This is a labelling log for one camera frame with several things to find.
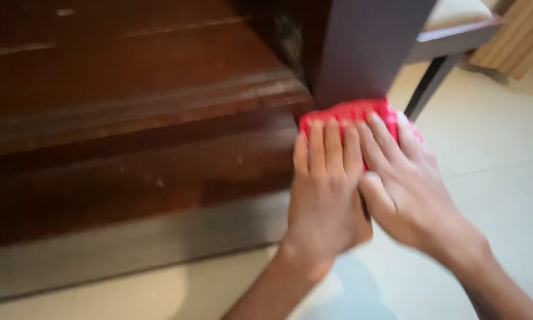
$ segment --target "right hand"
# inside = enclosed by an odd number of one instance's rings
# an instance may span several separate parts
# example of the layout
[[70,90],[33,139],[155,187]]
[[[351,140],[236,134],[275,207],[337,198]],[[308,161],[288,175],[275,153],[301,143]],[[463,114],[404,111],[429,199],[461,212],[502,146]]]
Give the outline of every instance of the right hand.
[[456,209],[435,157],[404,114],[398,113],[397,123],[400,147],[375,113],[356,125],[369,169],[359,190],[370,215],[398,242],[455,273],[473,272],[491,255],[487,240]]

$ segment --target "left hand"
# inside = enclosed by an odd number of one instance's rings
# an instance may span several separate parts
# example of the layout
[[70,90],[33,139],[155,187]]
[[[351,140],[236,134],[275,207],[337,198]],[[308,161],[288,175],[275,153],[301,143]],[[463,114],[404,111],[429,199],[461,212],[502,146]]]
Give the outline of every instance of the left hand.
[[359,134],[352,124],[344,131],[343,146],[335,119],[325,128],[320,121],[312,123],[309,146],[304,133],[297,137],[289,230],[282,245],[323,275],[339,254],[373,235],[356,188],[362,171]]

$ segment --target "tile floor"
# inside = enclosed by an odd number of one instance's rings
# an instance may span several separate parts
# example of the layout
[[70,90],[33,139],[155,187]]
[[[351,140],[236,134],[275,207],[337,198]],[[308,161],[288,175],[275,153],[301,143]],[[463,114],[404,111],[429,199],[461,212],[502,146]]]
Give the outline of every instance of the tile floor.
[[[405,106],[426,64],[390,92]],[[417,122],[458,206],[533,297],[533,74],[500,85],[455,69]],[[175,266],[0,305],[0,319],[216,319],[275,248]],[[459,284],[379,229],[343,256],[291,319],[474,319]]]

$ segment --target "forearm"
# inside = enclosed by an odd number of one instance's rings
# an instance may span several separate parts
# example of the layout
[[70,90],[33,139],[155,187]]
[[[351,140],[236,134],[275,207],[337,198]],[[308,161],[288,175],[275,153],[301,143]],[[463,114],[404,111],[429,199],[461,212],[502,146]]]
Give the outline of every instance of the forearm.
[[476,270],[455,272],[480,320],[531,320],[533,300],[489,255]]
[[305,263],[299,252],[283,243],[270,264],[223,319],[285,319],[330,267]]

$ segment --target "hand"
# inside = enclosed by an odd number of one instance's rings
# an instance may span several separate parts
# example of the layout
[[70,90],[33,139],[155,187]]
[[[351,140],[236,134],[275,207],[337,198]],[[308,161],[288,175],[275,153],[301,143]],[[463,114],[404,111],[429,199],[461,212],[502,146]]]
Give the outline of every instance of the hand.
[[452,269],[469,272],[491,255],[488,242],[451,199],[435,157],[398,113],[399,145],[372,114],[358,123],[362,154],[370,171],[359,188],[370,215],[392,238],[423,251]]
[[373,231],[357,191],[363,160],[355,127],[346,127],[343,146],[337,120],[325,130],[320,121],[311,127],[309,147],[303,133],[296,139],[289,231],[282,245],[325,275],[340,253],[369,240]]

